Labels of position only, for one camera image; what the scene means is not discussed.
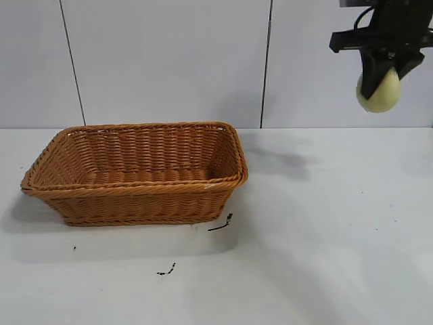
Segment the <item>white table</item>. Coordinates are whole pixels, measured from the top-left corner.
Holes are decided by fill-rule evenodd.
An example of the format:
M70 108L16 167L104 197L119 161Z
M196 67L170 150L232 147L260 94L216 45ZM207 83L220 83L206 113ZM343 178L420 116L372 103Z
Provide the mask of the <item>white table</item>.
M56 132L0 131L0 324L433 324L433 129L243 130L219 220L111 228L21 195Z

